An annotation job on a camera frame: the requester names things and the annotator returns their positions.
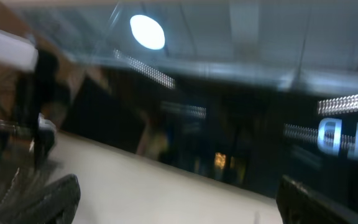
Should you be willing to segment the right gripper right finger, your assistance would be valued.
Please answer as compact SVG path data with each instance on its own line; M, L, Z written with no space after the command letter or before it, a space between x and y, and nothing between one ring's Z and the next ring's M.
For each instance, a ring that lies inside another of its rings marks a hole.
M284 175L276 203L284 224L358 224L358 213Z

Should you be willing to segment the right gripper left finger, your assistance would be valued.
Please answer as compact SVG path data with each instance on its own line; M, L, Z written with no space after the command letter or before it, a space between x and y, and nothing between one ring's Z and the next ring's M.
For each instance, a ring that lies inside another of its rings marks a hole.
M77 176L68 174L0 212L0 223L71 224L81 198Z

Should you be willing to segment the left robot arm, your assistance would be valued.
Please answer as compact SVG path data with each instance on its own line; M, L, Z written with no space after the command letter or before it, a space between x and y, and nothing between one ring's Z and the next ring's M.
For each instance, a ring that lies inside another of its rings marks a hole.
M0 152L10 136L34 142L34 166L40 167L55 144L56 126L42 114L52 100L58 58L29 40L0 30L0 64L18 69L14 104L9 120L0 119Z

